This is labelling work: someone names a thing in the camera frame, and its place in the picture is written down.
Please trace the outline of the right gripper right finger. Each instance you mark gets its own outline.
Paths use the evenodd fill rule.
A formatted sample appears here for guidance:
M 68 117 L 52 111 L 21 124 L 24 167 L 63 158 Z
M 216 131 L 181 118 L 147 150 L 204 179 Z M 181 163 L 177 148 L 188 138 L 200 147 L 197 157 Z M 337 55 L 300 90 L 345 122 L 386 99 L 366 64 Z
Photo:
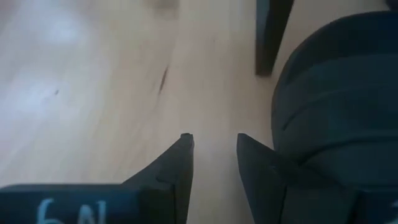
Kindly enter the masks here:
M 397 223 L 397 154 L 349 147 L 299 164 L 238 134 L 239 173 L 255 223 Z

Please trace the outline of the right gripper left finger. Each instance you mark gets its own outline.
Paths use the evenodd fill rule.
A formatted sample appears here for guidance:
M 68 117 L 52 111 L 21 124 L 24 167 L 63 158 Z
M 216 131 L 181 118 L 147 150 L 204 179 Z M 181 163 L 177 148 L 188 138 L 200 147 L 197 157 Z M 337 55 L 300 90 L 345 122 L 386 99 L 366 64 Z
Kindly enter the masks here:
M 192 134 L 121 184 L 19 184 L 1 188 L 1 223 L 186 223 Z

